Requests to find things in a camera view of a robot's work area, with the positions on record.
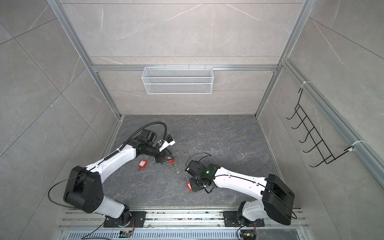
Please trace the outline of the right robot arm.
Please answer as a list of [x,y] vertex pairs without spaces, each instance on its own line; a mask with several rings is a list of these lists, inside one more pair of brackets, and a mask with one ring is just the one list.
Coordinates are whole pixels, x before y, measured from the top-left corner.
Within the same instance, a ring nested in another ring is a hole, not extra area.
[[294,192],[276,175],[253,177],[230,171],[222,166],[209,164],[207,167],[189,158],[185,172],[191,177],[187,182],[190,191],[204,190],[210,194],[213,189],[223,188],[240,192],[254,198],[254,201],[243,201],[233,217],[227,217],[236,225],[258,227],[258,220],[264,218],[289,226],[294,213]]

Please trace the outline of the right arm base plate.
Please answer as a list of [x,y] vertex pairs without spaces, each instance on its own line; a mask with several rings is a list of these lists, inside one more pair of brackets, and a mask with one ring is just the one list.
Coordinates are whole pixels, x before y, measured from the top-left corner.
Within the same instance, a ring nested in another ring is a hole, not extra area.
[[238,215],[237,211],[224,211],[223,212],[224,217],[224,224],[225,227],[264,227],[265,222],[263,219],[257,219],[254,222],[251,222],[244,217],[241,217]]

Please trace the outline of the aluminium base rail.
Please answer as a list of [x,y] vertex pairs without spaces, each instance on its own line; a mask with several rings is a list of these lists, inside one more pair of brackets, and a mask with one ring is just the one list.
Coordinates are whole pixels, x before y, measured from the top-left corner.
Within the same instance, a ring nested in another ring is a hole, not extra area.
[[[237,228],[241,223],[236,219],[235,208],[134,208],[131,210],[136,229],[187,229],[187,228]],[[64,211],[58,220],[59,230],[93,230],[101,224],[105,228],[118,228],[109,217],[99,214],[87,214],[80,210]]]

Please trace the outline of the red padlock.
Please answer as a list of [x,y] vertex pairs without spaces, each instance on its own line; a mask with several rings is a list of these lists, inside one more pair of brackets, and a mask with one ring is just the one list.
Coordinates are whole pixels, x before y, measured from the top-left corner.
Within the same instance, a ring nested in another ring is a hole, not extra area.
[[173,159],[173,160],[169,160],[169,161],[168,161],[168,163],[169,163],[169,168],[170,168],[173,172],[176,171],[175,161],[176,161],[175,159]]
[[190,177],[185,177],[186,185],[189,189],[190,192],[193,191],[192,185],[191,185],[191,178]]
[[142,171],[143,169],[146,168],[147,164],[148,164],[147,161],[141,160],[140,163],[138,164],[138,170]]

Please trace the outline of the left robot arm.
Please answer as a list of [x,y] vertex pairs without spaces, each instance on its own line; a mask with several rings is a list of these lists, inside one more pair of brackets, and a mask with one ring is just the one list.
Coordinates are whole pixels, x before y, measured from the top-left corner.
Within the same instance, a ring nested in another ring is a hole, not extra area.
[[65,208],[80,209],[86,213],[103,215],[107,222],[118,227],[133,224],[134,220],[129,206],[106,197],[103,191],[103,182],[116,170],[140,155],[154,158],[156,163],[174,160],[169,146],[175,144],[174,138],[164,132],[163,137],[157,140],[157,134],[148,130],[148,127],[167,125],[163,122],[152,122],[128,137],[115,151],[86,167],[74,167],[68,179],[63,200]]

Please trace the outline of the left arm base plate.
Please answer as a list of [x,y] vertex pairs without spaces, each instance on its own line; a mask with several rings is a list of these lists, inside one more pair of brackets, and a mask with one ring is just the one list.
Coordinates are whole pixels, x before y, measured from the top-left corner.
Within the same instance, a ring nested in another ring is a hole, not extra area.
[[145,211],[139,212],[126,212],[123,213],[118,219],[112,217],[106,217],[106,221],[103,224],[104,228],[142,228],[146,220]]

